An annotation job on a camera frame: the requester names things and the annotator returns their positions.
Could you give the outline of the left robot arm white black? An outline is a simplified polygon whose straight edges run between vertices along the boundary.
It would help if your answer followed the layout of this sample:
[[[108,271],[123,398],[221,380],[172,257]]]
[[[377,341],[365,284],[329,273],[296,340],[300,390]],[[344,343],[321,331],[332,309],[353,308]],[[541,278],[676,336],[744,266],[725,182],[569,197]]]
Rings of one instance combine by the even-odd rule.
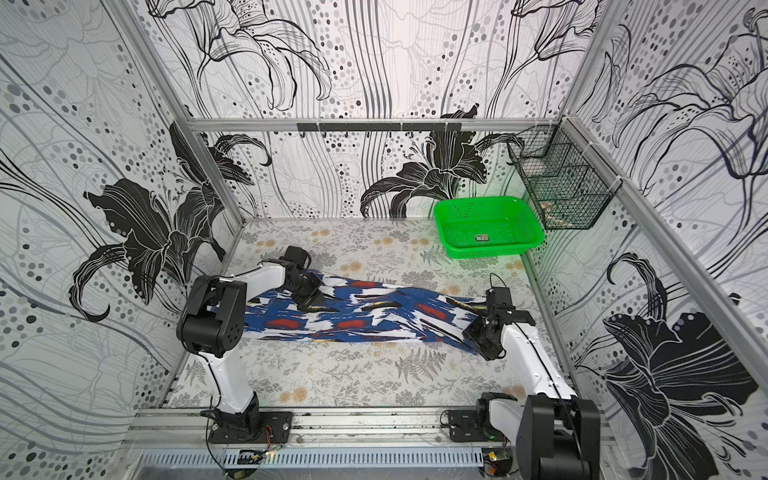
[[[257,394],[246,379],[239,342],[245,331],[249,300],[276,291],[288,293],[298,307],[304,308],[317,299],[321,280],[308,271],[310,265],[307,251],[290,246],[281,257],[262,261],[245,273],[201,276],[195,280],[176,335],[214,387],[211,405],[200,412],[210,422],[209,442],[287,440],[293,415],[260,412]]]

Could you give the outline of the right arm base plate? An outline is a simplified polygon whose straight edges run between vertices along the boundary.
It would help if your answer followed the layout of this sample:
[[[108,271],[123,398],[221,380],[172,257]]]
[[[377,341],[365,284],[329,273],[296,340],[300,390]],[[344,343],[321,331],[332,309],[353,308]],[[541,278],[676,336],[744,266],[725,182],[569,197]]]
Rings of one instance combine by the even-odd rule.
[[[520,409],[496,410],[478,413],[469,409],[452,409],[443,412],[441,424],[449,430],[455,443],[515,441],[522,423]]]

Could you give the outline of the blue patterned long pants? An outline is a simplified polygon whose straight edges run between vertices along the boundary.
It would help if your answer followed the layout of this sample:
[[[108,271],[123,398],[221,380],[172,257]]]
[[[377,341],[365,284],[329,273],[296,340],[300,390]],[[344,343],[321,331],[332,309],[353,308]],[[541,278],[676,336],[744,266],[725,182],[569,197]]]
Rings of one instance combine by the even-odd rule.
[[[321,275],[306,311],[270,290],[246,304],[245,332],[260,340],[443,343],[473,353],[462,332],[486,310],[485,298]]]

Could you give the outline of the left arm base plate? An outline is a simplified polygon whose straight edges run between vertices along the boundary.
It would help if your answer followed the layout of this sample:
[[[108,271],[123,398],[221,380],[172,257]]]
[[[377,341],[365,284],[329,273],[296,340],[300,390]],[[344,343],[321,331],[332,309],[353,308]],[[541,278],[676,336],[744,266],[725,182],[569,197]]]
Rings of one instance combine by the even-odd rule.
[[[231,414],[218,409],[201,415],[212,421],[208,440],[213,444],[286,443],[294,417],[290,411]]]

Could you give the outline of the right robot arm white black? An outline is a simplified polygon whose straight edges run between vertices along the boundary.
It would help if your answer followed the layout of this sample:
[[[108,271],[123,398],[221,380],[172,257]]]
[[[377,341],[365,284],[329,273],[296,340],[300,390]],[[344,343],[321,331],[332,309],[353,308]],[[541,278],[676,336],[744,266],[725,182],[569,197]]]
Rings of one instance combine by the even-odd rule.
[[[532,316],[501,307],[479,316],[463,331],[485,360],[509,358],[524,369],[523,405],[502,394],[478,400],[479,427],[498,432],[514,446],[524,479],[598,479],[600,413],[570,387],[541,348]]]

